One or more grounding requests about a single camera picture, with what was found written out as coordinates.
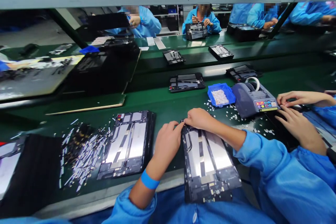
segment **blue wristband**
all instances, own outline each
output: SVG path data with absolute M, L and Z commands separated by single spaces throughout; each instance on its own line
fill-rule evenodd
M 148 176 L 148 174 L 146 172 L 146 169 L 143 171 L 143 173 L 141 175 L 141 181 L 145 185 L 145 187 L 147 187 L 148 189 L 151 189 L 151 190 L 155 190 L 157 188 L 157 186 L 160 184 L 160 181 L 151 179 Z

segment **circuit board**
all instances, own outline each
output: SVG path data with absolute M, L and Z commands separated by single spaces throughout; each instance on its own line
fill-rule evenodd
M 231 190 L 241 186 L 224 141 L 215 134 L 185 125 L 184 185 L 187 203 L 230 201 Z
M 98 179 L 116 178 L 144 170 L 149 161 L 155 114 L 150 111 L 118 114 Z

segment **white tape roll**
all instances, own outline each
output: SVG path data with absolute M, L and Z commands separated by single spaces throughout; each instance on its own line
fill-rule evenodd
M 257 88 L 256 88 L 255 90 L 258 91 L 259 88 L 260 88 L 260 82 L 259 82 L 259 80 L 258 80 L 256 77 L 248 77 L 248 78 L 246 79 L 245 83 L 247 83 L 250 79 L 256 81 L 256 83 L 257 83 Z

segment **black device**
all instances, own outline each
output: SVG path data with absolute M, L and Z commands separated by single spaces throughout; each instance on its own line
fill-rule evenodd
M 36 134 L 16 140 L 10 154 L 20 156 L 0 201 L 0 219 L 30 216 L 51 203 L 58 188 L 61 144 L 62 138 Z
M 30 54 L 35 52 L 38 49 L 38 47 L 39 46 L 36 44 L 28 44 L 19 52 L 19 54 L 21 56 L 29 56 Z
M 185 62 L 185 59 L 177 50 L 163 51 L 162 54 L 163 57 L 166 59 L 168 65 L 180 65 Z
M 237 82 L 245 82 L 249 77 L 260 77 L 262 72 L 256 71 L 250 65 L 242 65 L 235 68 L 229 68 L 226 70 L 226 74 L 229 77 L 234 78 Z
M 210 132 L 184 125 L 184 188 L 187 203 L 230 201 L 241 180 L 226 143 Z
M 209 51 L 218 60 L 228 60 L 233 58 L 233 54 L 220 44 L 209 46 Z
M 239 42 L 246 42 L 258 40 L 261 29 L 247 24 L 228 24 L 226 32 L 233 35 Z
M 69 50 L 73 46 L 74 46 L 74 44 L 62 44 L 59 47 L 57 47 L 56 49 L 48 52 L 47 55 L 60 55 L 64 52 L 66 52 L 67 50 Z
M 87 23 L 91 30 L 96 31 L 130 26 L 125 12 L 88 16 Z
M 185 30 L 187 40 L 205 39 L 208 36 L 207 27 L 203 22 L 185 24 Z
M 118 114 L 97 179 L 142 172 L 149 162 L 155 114 L 150 111 Z
M 108 39 L 99 50 L 104 52 L 113 51 L 115 54 L 122 55 L 122 57 L 133 59 L 137 59 L 140 54 L 140 48 L 134 38 Z
M 183 91 L 204 89 L 205 83 L 201 73 L 193 73 L 188 75 L 176 75 L 170 78 L 169 91 L 178 93 Z

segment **stack of tablet frames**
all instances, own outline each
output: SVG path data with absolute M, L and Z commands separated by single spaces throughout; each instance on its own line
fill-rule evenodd
M 241 186 L 224 141 L 217 135 L 185 125 L 184 185 L 187 203 L 230 201 L 231 190 Z

